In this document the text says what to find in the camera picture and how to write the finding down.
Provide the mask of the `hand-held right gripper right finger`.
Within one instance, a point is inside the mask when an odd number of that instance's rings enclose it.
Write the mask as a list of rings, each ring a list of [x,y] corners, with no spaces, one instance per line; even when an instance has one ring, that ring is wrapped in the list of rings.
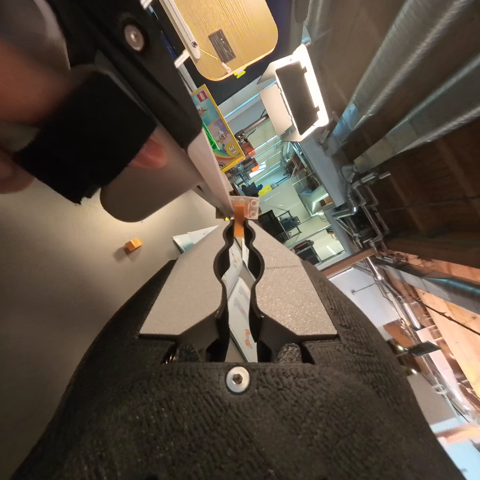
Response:
[[[333,340],[338,332],[296,254],[253,221],[245,225],[250,290],[249,327],[257,361],[272,362],[287,344]]]

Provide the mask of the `white hanging light fixture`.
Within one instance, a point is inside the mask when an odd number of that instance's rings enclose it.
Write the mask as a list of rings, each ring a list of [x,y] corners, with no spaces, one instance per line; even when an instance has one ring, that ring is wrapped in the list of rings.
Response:
[[[258,84],[259,96],[275,133],[287,142],[301,142],[324,128],[329,116],[307,46],[270,63]]]

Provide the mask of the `small white lego assembly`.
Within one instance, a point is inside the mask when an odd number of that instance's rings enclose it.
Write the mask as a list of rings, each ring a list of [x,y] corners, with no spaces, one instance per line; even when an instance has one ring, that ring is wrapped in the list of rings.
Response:
[[[244,219],[257,220],[259,217],[259,198],[251,196],[230,196],[234,212],[239,211]]]

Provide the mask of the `green plastic bin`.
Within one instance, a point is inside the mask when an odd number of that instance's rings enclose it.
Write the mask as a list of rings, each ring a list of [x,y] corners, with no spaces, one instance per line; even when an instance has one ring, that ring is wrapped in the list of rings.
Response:
[[[211,147],[215,157],[217,159],[224,159],[225,156],[224,156],[223,152],[218,148],[218,145],[217,145],[215,139],[213,138],[212,134],[210,133],[208,127],[204,123],[202,123],[202,128],[203,128],[203,131],[205,132],[205,134],[208,138],[208,142],[210,144],[210,147]]]

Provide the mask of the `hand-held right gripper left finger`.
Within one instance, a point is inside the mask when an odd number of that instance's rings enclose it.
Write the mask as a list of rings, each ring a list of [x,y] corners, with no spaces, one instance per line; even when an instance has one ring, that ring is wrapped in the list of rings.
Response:
[[[225,361],[230,343],[227,287],[230,222],[179,255],[139,337],[192,345],[206,361]]]

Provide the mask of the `large silver ventilation duct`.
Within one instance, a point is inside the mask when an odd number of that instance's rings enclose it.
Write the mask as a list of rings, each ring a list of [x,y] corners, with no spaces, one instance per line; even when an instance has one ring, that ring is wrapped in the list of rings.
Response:
[[[367,171],[479,118],[479,1],[311,1],[304,25],[332,117],[319,169]]]

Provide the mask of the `person's left hand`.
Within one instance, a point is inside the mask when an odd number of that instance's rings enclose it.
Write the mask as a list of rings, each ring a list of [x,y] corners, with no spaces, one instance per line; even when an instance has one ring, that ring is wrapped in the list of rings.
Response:
[[[79,85],[71,75],[35,62],[2,38],[0,60],[0,119],[3,122],[38,126]],[[152,133],[128,167],[159,169],[167,162],[166,149]],[[33,180],[1,147],[0,193],[20,192]]]

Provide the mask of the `yellow lego set box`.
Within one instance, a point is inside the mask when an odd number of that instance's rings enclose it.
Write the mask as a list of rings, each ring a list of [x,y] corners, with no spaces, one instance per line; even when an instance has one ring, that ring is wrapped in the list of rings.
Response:
[[[214,101],[206,85],[201,85],[191,94],[191,99],[201,118],[202,123],[207,127],[218,148],[223,152],[225,158],[217,160],[222,172],[227,172],[237,166],[245,159],[234,133],[221,114],[218,105]]]

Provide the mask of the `open instruction booklet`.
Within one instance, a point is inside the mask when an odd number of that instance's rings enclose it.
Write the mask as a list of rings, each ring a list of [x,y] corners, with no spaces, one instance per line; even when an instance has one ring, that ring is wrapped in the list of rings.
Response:
[[[190,248],[203,239],[208,233],[212,232],[217,226],[221,225],[224,221],[226,220],[222,220],[221,223],[214,227],[189,232],[189,239],[196,240],[195,243],[190,243]],[[207,361],[200,356],[199,352],[192,345],[188,344],[176,346],[174,344],[173,347],[169,348],[169,353],[166,357],[168,363],[257,362],[256,344],[249,326],[250,296],[254,278],[245,266],[243,261],[243,253],[238,246],[237,241],[233,238],[234,227],[231,224],[231,221],[226,222],[230,223],[230,267],[224,274],[223,281],[227,291],[227,312],[230,341],[225,361]]]

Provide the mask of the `wooden book stand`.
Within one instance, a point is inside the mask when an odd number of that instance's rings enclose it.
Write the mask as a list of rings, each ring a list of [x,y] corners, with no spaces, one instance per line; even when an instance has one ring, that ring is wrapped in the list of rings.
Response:
[[[183,44],[174,61],[186,79],[191,61],[207,80],[239,79],[275,49],[279,33],[264,0],[160,0]]]

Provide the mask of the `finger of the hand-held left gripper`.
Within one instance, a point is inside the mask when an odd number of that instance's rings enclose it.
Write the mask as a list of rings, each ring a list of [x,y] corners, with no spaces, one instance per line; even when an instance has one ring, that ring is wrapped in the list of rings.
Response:
[[[211,193],[215,206],[225,215],[233,215],[228,181],[219,168],[208,137],[201,131],[190,143],[187,154]]]

